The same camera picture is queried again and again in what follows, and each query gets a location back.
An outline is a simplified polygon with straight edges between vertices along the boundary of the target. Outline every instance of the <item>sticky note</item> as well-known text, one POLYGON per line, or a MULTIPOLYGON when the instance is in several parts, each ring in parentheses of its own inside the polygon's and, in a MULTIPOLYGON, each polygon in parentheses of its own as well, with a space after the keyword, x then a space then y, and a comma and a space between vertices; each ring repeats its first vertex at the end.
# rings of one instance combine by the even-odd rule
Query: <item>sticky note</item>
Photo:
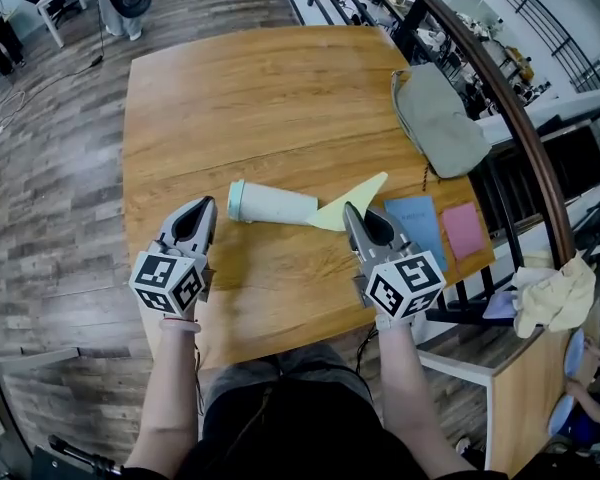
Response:
POLYGON ((307 224, 331 231, 344 231, 343 213, 345 203, 350 202, 360 212, 360 215, 364 216, 371 200, 388 177, 389 175, 386 172, 376 174, 373 178, 352 188, 343 196, 320 208, 307 219, 307 224))
POLYGON ((431 251, 440 270, 446 272, 449 269, 431 196, 390 199, 384 202, 384 208, 400 221, 409 240, 423 251, 431 251))
POLYGON ((457 260, 463 260, 484 248, 484 235, 473 203, 442 212, 442 225, 447 230, 449 244, 457 260))

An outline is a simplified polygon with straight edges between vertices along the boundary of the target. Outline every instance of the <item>hand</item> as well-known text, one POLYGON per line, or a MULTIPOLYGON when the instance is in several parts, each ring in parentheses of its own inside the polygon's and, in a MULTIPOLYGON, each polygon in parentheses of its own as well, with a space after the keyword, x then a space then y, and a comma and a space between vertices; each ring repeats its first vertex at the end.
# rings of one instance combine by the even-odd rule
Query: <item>hand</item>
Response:
POLYGON ((582 393, 586 393, 587 390, 577 380, 567 379, 565 391, 567 395, 571 395, 574 398, 578 398, 578 396, 580 396, 582 393))
POLYGON ((595 341, 593 341, 593 338, 591 338, 590 336, 587 336, 584 339, 584 349, 588 350, 589 353, 595 357, 600 357, 600 348, 598 347, 597 343, 595 341))

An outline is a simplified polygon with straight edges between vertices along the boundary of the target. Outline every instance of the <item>black pants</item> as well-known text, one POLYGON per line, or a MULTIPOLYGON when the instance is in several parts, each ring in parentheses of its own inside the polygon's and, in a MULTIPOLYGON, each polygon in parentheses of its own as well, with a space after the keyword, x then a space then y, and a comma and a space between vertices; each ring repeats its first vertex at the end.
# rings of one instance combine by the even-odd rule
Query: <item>black pants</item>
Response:
POLYGON ((11 57, 11 60, 9 60, 0 49, 0 73, 6 76, 12 71, 11 61, 14 64, 22 61, 22 54, 20 53, 22 44, 14 34, 11 25, 6 23, 2 18, 0 18, 0 44, 6 48, 9 57, 11 57))

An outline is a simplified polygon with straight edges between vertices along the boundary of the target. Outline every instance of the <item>gray fabric bag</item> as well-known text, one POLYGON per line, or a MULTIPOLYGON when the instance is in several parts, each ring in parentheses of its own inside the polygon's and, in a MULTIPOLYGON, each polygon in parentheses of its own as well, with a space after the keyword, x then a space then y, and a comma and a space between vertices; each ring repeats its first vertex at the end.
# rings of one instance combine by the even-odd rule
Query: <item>gray fabric bag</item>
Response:
POLYGON ((402 129, 441 178, 467 174, 489 153, 482 128, 467 117, 460 96, 435 64, 394 71, 391 94, 402 129), (400 75, 409 71, 400 86, 400 75))

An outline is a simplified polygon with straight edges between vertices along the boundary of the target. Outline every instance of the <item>crumpled towel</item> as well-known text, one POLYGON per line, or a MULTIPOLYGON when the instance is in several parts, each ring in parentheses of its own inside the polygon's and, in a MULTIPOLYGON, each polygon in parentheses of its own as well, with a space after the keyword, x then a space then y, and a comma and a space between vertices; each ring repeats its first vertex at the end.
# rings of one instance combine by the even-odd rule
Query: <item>crumpled towel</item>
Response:
POLYGON ((596 275, 579 254, 552 275, 548 269, 541 270, 544 272, 539 277, 547 276, 545 279, 516 284, 518 296, 514 306, 518 314, 514 329, 520 338, 531 336, 537 324, 548 326, 551 332, 579 327, 593 305, 596 275))

